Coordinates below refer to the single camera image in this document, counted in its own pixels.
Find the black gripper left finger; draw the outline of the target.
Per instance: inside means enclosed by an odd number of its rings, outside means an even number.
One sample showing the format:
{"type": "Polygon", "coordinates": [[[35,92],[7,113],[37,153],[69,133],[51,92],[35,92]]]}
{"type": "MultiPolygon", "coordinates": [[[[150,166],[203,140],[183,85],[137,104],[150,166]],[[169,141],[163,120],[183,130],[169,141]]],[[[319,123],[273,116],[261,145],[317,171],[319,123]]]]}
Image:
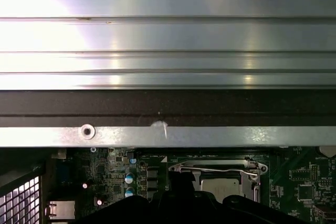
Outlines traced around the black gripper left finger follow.
{"type": "Polygon", "coordinates": [[[166,191],[151,201],[130,196],[84,216],[76,223],[184,223],[183,210],[190,209],[191,195],[166,191]]]}

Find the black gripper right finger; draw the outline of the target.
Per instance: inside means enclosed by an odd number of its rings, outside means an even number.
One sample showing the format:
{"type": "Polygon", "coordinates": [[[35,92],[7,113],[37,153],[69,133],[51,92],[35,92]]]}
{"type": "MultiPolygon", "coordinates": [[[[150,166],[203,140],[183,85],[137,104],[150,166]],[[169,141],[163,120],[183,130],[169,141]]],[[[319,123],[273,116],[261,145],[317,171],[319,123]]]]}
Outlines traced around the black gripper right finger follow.
{"type": "Polygon", "coordinates": [[[192,211],[205,223],[305,223],[305,221],[239,195],[219,203],[205,191],[193,193],[192,211]]]}

